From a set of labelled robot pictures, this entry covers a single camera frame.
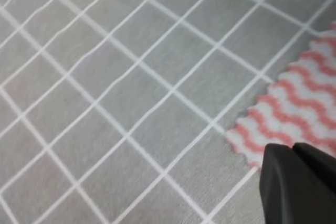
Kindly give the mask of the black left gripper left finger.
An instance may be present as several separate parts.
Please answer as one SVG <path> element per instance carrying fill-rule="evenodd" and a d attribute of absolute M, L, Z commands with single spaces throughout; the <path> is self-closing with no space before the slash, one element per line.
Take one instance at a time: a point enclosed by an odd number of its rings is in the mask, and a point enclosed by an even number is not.
<path fill-rule="evenodd" d="M 265 223 L 314 223 L 315 176 L 294 151 L 268 144 L 259 191 Z"/>

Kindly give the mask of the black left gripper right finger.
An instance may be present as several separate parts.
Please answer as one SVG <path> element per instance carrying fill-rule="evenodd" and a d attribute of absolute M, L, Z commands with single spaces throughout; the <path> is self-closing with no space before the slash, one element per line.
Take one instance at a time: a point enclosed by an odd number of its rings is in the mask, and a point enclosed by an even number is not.
<path fill-rule="evenodd" d="M 335 223 L 335 158 L 306 143 L 292 150 L 308 170 L 299 183 L 299 203 L 308 223 Z"/>

